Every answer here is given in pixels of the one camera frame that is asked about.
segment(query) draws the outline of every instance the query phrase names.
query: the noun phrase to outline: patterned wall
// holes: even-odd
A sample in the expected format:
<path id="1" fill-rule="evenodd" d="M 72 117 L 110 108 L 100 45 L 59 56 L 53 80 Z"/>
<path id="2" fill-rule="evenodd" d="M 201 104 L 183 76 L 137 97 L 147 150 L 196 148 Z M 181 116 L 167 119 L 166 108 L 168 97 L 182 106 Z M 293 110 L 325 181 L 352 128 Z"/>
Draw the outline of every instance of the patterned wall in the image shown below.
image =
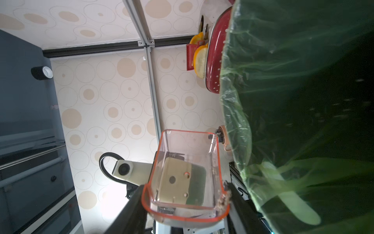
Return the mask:
<path id="1" fill-rule="evenodd" d="M 156 48 L 152 60 L 161 129 L 214 133 L 224 124 L 219 95 L 209 92 L 193 70 L 186 71 L 186 46 Z M 222 144 L 220 158 L 222 178 L 229 180 L 233 158 Z"/>
<path id="2" fill-rule="evenodd" d="M 152 37 L 195 34 L 203 0 L 141 0 Z M 42 49 L 139 39 L 121 0 L 1 0 L 0 29 Z"/>
<path id="3" fill-rule="evenodd" d="M 214 132 L 223 124 L 219 95 L 209 92 L 194 71 L 186 71 L 185 46 L 156 48 L 151 54 L 162 130 Z M 157 150 L 143 56 L 138 50 L 52 60 L 85 233 L 102 233 L 127 203 L 126 187 L 100 171 L 102 153 L 152 163 Z M 232 155 L 221 144 L 220 158 L 223 179 L 229 180 Z M 108 159 L 105 167 L 111 171 L 114 164 Z"/>
<path id="4" fill-rule="evenodd" d="M 104 152 L 152 163 L 156 131 L 143 50 L 52 61 L 71 172 L 86 233 L 101 233 L 127 203 L 98 166 Z M 112 171 L 115 161 L 107 159 Z"/>
<path id="5" fill-rule="evenodd" d="M 197 34 L 204 0 L 140 0 L 152 38 Z"/>

